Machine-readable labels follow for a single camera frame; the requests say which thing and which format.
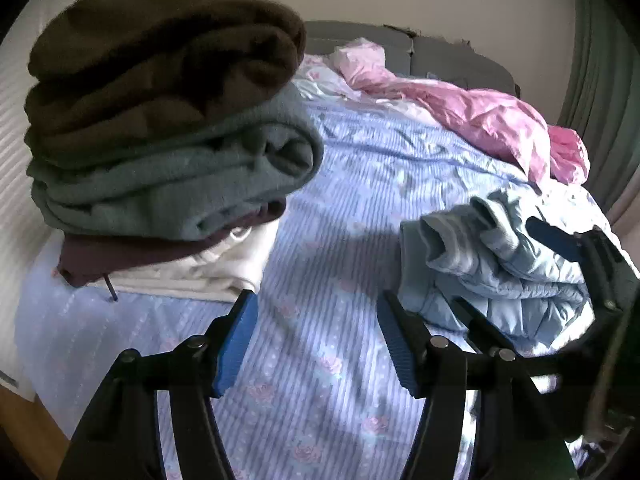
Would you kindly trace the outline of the pink duvet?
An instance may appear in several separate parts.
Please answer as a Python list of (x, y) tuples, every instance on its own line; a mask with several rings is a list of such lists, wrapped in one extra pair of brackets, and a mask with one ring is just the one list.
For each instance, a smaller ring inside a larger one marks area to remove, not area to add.
[(377, 98), (407, 99), (484, 153), (519, 166), (529, 181), (551, 177), (548, 125), (531, 105), (497, 90), (464, 90), (437, 79), (399, 77), (384, 49), (358, 38), (329, 55), (350, 88)]

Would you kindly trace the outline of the grey-green folded garment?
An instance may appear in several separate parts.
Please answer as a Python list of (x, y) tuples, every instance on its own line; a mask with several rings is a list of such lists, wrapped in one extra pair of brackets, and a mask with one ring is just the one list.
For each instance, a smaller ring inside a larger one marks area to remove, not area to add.
[(323, 141), (294, 84), (181, 139), (117, 162), (56, 168), (33, 159), (32, 200), (52, 228), (81, 235), (201, 240), (318, 172)]

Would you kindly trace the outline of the cream folded garment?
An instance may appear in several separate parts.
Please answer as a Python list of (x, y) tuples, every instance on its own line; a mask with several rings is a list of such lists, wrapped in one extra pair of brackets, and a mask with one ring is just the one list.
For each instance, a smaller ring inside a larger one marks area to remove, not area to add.
[(111, 284), (116, 292), (233, 302), (244, 289), (260, 289), (279, 224), (236, 228), (193, 256), (115, 272)]

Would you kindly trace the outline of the light blue quilted pants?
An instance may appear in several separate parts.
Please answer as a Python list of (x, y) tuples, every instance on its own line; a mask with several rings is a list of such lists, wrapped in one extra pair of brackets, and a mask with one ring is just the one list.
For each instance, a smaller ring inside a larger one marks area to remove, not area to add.
[(504, 334), (550, 346), (582, 314), (588, 295), (578, 264), (534, 240), (529, 218), (574, 234), (601, 217), (572, 192), (502, 188), (401, 222), (400, 303), (432, 325), (461, 332), (450, 307), (461, 297)]

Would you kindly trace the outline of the dark brown folded garment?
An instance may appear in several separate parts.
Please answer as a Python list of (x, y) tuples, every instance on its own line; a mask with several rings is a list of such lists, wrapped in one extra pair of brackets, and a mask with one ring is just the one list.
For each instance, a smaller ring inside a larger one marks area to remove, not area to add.
[(30, 52), (26, 144), (79, 168), (214, 124), (277, 94), (306, 38), (271, 0), (77, 0)]

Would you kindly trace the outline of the pink crumpled pillow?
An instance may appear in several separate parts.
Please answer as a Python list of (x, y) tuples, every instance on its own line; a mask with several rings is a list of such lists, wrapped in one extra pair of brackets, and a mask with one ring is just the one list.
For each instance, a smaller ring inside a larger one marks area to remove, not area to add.
[(590, 160), (578, 133), (569, 128), (548, 125), (550, 138), (550, 171), (552, 177), (567, 185), (587, 182)]

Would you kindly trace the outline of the blue floral striped bedsheet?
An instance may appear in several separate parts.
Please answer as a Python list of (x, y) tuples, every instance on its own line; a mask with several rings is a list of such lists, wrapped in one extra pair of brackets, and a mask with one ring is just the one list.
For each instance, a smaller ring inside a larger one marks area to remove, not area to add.
[[(212, 402), (230, 479), (405, 479), (425, 402), (400, 384), (378, 324), (378, 298), (397, 297), (399, 289), (401, 222), (515, 188), (585, 198), (601, 217), (590, 230), (611, 233), (585, 185), (552, 176), (529, 181), (519, 166), (484, 153), (437, 120), (382, 110), (358, 92), (358, 102), (302, 97), (322, 137), (322, 163), (285, 196), (254, 292), (254, 332), (234, 385)], [(24, 281), (18, 351), (48, 412), (74, 435), (123, 351), (171, 352), (204, 334), (236, 300), (116, 292), (113, 273), (74, 287), (56, 270), (67, 232), (52, 230)], [(555, 354), (575, 341), (580, 317), (592, 310), (588, 289), (587, 295), (582, 314), (550, 346), (503, 335), (525, 359)], [(465, 396), (454, 478), (470, 478), (476, 397), (474, 391)], [(157, 395), (157, 415), (163, 479), (185, 479), (166, 391)]]

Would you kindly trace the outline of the maroon folded garment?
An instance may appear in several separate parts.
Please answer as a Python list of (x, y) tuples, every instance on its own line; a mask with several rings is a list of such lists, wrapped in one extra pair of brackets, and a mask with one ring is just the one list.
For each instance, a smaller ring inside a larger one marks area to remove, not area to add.
[(276, 198), (232, 221), (202, 240), (163, 240), (136, 236), (88, 236), (65, 233), (56, 270), (64, 280), (81, 287), (116, 271), (190, 257), (228, 240), (237, 230), (254, 229), (278, 220), (286, 199)]

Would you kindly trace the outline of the light floral blanket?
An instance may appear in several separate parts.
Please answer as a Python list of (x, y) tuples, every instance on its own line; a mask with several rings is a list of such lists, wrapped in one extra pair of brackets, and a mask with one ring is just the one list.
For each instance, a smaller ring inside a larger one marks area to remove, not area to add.
[(361, 98), (361, 94), (349, 87), (323, 55), (306, 54), (292, 83), (307, 100), (358, 102)]

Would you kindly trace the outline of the dark green curtain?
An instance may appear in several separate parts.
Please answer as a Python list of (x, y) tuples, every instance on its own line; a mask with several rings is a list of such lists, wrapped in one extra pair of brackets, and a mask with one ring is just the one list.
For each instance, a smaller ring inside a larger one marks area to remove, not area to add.
[(611, 209), (639, 168), (639, 51), (605, 0), (575, 0), (560, 124), (582, 138), (591, 162), (586, 188)]

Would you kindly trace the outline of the grey padded headboard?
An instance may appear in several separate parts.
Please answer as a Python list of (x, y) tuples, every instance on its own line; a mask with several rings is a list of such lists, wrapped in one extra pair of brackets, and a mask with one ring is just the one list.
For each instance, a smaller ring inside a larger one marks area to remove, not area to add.
[(410, 29), (340, 21), (308, 21), (306, 52), (328, 55), (349, 41), (366, 38), (383, 47), (386, 67), (398, 76), (436, 78), (470, 89), (494, 89), (516, 96), (521, 88), (499, 63), (464, 40), (449, 42)]

